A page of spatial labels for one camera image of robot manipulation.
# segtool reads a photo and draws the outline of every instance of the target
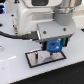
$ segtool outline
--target gray surface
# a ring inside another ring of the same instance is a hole
[[[64,38],[66,36],[72,35],[76,31],[76,26],[74,21],[71,21],[69,26],[60,26],[55,21],[39,23],[38,31],[40,35],[40,41],[53,40],[58,38]]]
[[[55,13],[54,20],[61,26],[68,26],[72,21],[73,12],[69,14]]]

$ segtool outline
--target screw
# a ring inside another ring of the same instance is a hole
[[[0,27],[2,27],[3,25],[0,23]]]
[[[12,14],[11,16],[13,17],[14,15]]]
[[[63,30],[66,31],[66,28],[64,28]]]
[[[44,34],[46,34],[46,31],[43,31]]]

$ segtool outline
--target black cable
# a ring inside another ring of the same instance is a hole
[[[9,34],[1,32],[1,31],[0,31],[0,35],[2,35],[4,37],[12,38],[12,39],[22,39],[22,36],[9,35]]]
[[[26,34],[26,35],[22,35],[22,36],[16,36],[16,35],[9,35],[7,33],[3,33],[2,31],[0,31],[0,35],[7,37],[7,38],[12,38],[12,39],[22,39],[22,40],[30,40],[32,39],[34,40],[38,40],[38,35],[37,32],[31,32],[31,34]]]

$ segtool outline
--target metal plate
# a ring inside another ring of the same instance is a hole
[[[26,57],[30,68],[66,58],[63,52],[53,53],[50,55],[47,51],[34,51],[31,53],[26,53]]]

